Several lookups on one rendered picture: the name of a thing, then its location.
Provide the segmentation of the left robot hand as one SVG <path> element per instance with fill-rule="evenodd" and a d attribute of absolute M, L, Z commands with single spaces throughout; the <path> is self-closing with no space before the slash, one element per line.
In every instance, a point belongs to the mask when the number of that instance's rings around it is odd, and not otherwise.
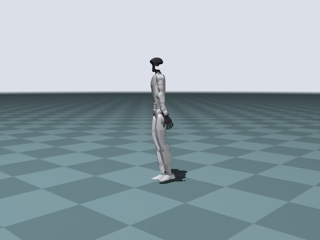
<path fill-rule="evenodd" d="M 170 117 L 168 117 L 169 116 L 169 114 L 168 115 L 166 115 L 166 116 L 164 116 L 164 113 L 162 112 L 162 116 L 164 117 L 164 123 L 163 123 L 163 127 L 165 127 L 165 124 L 166 124 L 166 129 L 170 129 L 170 128 L 172 128 L 174 125 L 173 125 L 173 122 L 172 122 L 172 120 L 171 120 L 171 118 Z"/>

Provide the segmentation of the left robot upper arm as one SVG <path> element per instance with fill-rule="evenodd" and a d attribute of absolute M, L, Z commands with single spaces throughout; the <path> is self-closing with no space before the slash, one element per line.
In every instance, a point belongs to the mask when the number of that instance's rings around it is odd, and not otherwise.
<path fill-rule="evenodd" d="M 156 76 L 157 81 L 157 88 L 159 90 L 159 93 L 163 93 L 164 95 L 164 75 L 157 75 Z M 156 98 L 159 100 L 158 94 L 156 94 Z"/>

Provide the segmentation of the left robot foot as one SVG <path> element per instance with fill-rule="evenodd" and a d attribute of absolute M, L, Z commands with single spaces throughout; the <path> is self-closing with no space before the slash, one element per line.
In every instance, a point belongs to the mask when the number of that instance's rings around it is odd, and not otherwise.
<path fill-rule="evenodd" d="M 158 179 L 158 181 L 162 182 L 162 181 L 168 181 L 168 180 L 171 180 L 171 179 L 175 179 L 175 174 L 174 173 L 171 173 L 171 175 L 164 175 L 162 178 Z"/>

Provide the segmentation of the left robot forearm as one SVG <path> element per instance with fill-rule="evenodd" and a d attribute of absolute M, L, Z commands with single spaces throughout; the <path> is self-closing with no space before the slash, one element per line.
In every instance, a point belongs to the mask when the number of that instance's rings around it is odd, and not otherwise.
<path fill-rule="evenodd" d="M 163 93 L 159 93 L 158 94 L 158 97 L 159 97 L 159 105 L 160 105 L 160 111 L 163 112 L 164 116 L 168 115 L 168 112 L 167 112 L 167 108 L 166 108 L 166 105 L 165 105 L 165 97 L 163 95 Z"/>

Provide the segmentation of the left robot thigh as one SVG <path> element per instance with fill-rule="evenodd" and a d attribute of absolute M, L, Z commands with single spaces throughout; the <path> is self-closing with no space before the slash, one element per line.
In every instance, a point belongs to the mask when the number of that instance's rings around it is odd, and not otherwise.
<path fill-rule="evenodd" d="M 156 136 L 158 146 L 161 147 L 161 149 L 163 151 L 164 145 L 168 144 L 168 143 L 165 142 L 166 128 L 163 127 L 163 124 L 161 124 L 161 123 L 164 123 L 164 117 L 162 115 L 162 112 L 160 112 L 160 114 L 158 114 L 156 116 L 155 136 Z"/>

